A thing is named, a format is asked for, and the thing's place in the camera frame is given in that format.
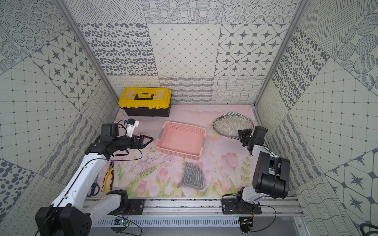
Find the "grey wiping cloth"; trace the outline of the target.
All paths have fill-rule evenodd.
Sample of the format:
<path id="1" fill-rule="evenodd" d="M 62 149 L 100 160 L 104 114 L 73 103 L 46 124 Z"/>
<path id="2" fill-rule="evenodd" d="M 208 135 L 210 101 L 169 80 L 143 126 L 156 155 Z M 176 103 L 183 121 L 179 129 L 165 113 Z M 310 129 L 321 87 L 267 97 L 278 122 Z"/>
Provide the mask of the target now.
<path id="1" fill-rule="evenodd" d="M 182 180 L 178 186 L 202 190 L 204 188 L 204 177 L 202 170 L 192 163 L 187 163 Z"/>

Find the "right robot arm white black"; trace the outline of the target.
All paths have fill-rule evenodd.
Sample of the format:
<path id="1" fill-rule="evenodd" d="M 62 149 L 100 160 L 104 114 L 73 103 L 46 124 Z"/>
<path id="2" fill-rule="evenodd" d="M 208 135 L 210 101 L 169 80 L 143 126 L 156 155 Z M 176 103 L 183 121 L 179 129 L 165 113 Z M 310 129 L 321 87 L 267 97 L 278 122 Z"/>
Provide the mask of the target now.
<path id="1" fill-rule="evenodd" d="M 274 154 L 264 145 L 268 129 L 256 126 L 254 130 L 239 130 L 239 140 L 252 156 L 258 158 L 253 182 L 243 187 L 236 196 L 236 207 L 256 205 L 263 197 L 273 199 L 287 197 L 289 192 L 290 161 Z"/>

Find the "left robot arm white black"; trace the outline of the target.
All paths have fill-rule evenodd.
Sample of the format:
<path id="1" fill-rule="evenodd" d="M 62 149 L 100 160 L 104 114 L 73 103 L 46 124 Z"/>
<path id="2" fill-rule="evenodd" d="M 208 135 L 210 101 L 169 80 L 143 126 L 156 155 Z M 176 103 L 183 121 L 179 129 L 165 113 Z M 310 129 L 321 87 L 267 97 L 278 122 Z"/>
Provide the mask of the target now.
<path id="1" fill-rule="evenodd" d="M 145 135 L 134 135 L 139 122 L 125 120 L 124 124 L 101 126 L 101 135 L 91 143 L 85 156 L 65 189 L 50 206 L 41 207 L 35 221 L 42 236 L 87 236 L 92 226 L 112 212 L 127 212 L 130 208 L 125 190 L 110 190 L 100 201 L 83 209 L 85 199 L 93 189 L 100 170 L 109 165 L 106 178 L 112 178 L 118 151 L 142 150 L 149 145 Z"/>

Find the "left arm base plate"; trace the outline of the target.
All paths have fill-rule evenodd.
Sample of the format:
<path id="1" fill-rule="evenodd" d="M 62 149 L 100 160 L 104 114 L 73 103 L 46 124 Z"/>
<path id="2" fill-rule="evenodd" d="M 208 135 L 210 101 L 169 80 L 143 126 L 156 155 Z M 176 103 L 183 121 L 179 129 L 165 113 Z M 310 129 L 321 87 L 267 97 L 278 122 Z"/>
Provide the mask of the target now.
<path id="1" fill-rule="evenodd" d="M 125 204 L 121 204 L 121 206 L 114 210 L 114 214 L 121 214 L 121 215 L 142 215 L 145 205 L 145 199 L 136 198 L 136 199 L 128 199 Z"/>

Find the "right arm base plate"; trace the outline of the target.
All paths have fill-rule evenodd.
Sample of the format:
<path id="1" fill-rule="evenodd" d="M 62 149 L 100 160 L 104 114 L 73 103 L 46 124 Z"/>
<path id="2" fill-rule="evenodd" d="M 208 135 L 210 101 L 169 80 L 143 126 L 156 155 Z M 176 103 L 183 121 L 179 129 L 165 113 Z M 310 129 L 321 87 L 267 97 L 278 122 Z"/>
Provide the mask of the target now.
<path id="1" fill-rule="evenodd" d="M 252 215 L 262 214 L 259 204 L 249 204 L 243 200 L 236 201 L 236 198 L 223 198 L 221 199 L 222 213 L 225 215 Z"/>

